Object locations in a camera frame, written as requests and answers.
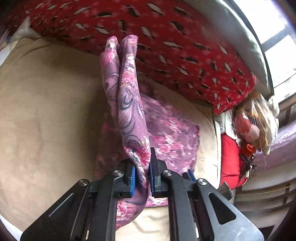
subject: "tan fabric surface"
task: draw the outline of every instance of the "tan fabric surface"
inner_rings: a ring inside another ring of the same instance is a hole
[[[107,111],[100,76],[97,56],[42,39],[21,40],[0,67],[0,214],[17,228],[25,230],[80,178],[93,179]],[[218,187],[213,117],[204,115],[211,112],[154,86],[200,126],[194,174]],[[168,230],[167,207],[146,208],[116,240],[169,240]]]

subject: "red pillow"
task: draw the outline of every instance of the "red pillow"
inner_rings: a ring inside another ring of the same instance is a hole
[[[220,184],[224,181],[228,184],[231,190],[243,185],[246,178],[239,179],[242,161],[239,154],[240,147],[236,141],[223,133],[221,135],[221,179]]]

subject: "purple floral fabric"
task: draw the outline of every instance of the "purple floral fabric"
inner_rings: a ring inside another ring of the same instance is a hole
[[[199,127],[155,95],[148,82],[137,82],[136,49],[134,35],[124,38],[120,45],[111,37],[101,55],[110,113],[104,115],[95,175],[102,178],[126,158],[136,166],[135,195],[118,201],[117,228],[135,219],[145,206],[167,205],[167,199],[148,195],[150,145],[155,147],[157,158],[179,174],[194,169],[199,146]]]

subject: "silver bolt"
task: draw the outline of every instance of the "silver bolt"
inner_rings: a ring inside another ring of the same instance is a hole
[[[88,184],[88,180],[87,179],[80,179],[78,181],[79,186],[86,186]]]
[[[207,184],[207,180],[203,179],[203,178],[200,178],[197,180],[197,183],[201,186],[204,186]]]
[[[172,173],[172,171],[170,171],[170,170],[164,170],[163,171],[163,174],[165,175],[165,176],[171,176],[173,173]]]
[[[122,175],[122,171],[121,170],[114,170],[113,171],[113,176],[117,176],[117,177],[119,177],[119,176],[121,176]]]

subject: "red fabric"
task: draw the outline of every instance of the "red fabric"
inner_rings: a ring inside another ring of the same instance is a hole
[[[22,0],[4,24],[26,16],[42,36],[99,55],[107,38],[137,35],[137,70],[219,114],[252,91],[256,77],[197,10],[179,0]]]
[[[221,179],[220,184],[224,181],[231,190],[243,185],[246,181],[244,177],[239,179],[242,161],[239,154],[241,150],[236,141],[223,133],[221,135]]]

